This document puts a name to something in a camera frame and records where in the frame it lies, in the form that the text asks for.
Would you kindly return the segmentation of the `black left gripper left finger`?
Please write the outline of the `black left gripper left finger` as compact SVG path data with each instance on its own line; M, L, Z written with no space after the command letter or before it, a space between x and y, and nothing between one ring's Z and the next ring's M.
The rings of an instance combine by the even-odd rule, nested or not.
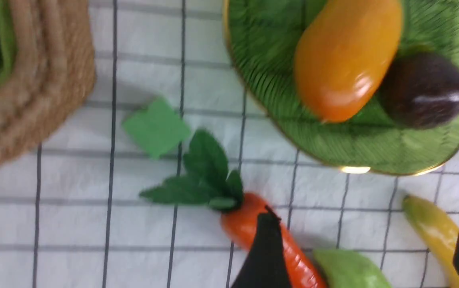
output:
M281 219L266 206L257 216L257 230L232 288L291 288L283 254Z

